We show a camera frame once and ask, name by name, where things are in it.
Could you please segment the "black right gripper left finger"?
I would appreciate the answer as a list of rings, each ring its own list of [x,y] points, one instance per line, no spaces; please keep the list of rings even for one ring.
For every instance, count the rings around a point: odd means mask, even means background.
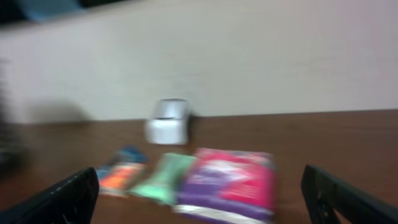
[[[89,224],[99,189],[95,169],[82,169],[37,195],[1,211],[1,224]]]

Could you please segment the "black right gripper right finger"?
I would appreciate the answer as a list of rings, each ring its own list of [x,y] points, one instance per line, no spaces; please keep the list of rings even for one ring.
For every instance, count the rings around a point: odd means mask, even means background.
[[[340,213],[351,223],[397,224],[396,207],[317,166],[305,166],[301,190],[312,223],[339,223]]]

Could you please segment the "small orange snack box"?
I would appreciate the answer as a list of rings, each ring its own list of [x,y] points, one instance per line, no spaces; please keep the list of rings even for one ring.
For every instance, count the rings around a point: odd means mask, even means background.
[[[127,191],[142,175],[146,165],[138,162],[119,162],[99,181],[99,193],[113,197],[127,197]]]

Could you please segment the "mint green snack packet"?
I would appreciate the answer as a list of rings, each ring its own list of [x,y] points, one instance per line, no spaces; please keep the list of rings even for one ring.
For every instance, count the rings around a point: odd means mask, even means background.
[[[194,156],[165,153],[152,175],[127,192],[154,200],[161,205],[172,206],[177,201],[179,185],[195,160]]]

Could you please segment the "red purple snack bag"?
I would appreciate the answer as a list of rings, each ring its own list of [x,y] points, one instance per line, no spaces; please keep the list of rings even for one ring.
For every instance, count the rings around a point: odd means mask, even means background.
[[[199,148],[195,158],[174,212],[214,223],[273,223],[272,154]]]

